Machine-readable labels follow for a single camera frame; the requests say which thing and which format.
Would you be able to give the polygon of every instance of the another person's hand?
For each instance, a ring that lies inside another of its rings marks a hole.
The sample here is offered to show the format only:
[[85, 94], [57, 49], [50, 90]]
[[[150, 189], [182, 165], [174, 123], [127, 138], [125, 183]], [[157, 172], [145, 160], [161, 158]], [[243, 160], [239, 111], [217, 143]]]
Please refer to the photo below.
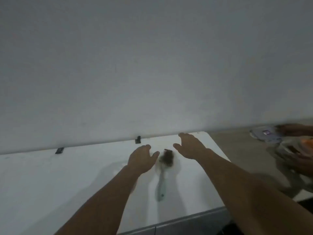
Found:
[[173, 147], [185, 158], [197, 160], [209, 151], [199, 139], [191, 134], [180, 133], [178, 136], [182, 140], [182, 145], [174, 143]]
[[290, 166], [300, 174], [313, 178], [313, 158], [298, 155]]
[[151, 146], [149, 144], [140, 146], [129, 156], [127, 166], [138, 175], [141, 175], [148, 170], [150, 170], [160, 154], [156, 151], [152, 156], [150, 156]]
[[303, 124], [283, 124], [277, 125], [276, 129], [285, 136], [310, 136], [312, 135], [312, 127]]

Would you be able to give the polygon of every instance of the brush bristles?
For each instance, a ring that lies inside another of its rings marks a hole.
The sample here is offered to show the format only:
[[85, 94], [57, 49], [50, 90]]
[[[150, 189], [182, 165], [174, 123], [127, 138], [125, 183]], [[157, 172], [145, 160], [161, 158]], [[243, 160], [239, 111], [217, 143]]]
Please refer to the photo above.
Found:
[[173, 160], [174, 160], [173, 151], [165, 149], [164, 154], [160, 158], [160, 162], [168, 167], [171, 167], [173, 166]]

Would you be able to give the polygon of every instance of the gray wall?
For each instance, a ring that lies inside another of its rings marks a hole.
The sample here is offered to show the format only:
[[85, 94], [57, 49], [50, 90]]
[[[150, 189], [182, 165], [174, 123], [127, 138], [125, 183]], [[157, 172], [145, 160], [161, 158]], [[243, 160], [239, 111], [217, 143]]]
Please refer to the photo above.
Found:
[[0, 153], [313, 116], [312, 0], [1, 0]]

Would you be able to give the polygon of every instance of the brush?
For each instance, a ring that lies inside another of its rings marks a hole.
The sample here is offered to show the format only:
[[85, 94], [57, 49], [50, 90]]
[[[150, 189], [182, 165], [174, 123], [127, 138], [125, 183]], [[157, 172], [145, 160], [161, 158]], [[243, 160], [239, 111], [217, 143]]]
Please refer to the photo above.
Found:
[[174, 154], [172, 150], [164, 149], [164, 154], [160, 157], [160, 178], [157, 188], [157, 200], [162, 201], [165, 197], [166, 183], [165, 183], [165, 170], [173, 166]]

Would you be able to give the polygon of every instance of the white board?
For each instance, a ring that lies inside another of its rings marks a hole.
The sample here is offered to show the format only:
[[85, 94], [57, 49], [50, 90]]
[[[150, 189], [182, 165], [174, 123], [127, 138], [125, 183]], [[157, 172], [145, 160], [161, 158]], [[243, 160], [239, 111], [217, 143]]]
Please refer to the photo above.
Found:
[[[206, 147], [228, 160], [206, 132], [192, 133]], [[166, 195], [155, 199], [158, 171], [154, 166], [138, 179], [118, 232], [126, 232], [224, 204], [204, 170], [174, 148], [178, 135], [142, 139], [151, 154], [174, 151], [167, 171]], [[2, 235], [53, 234], [96, 191], [126, 165], [140, 144], [135, 140], [0, 156], [0, 231]]]

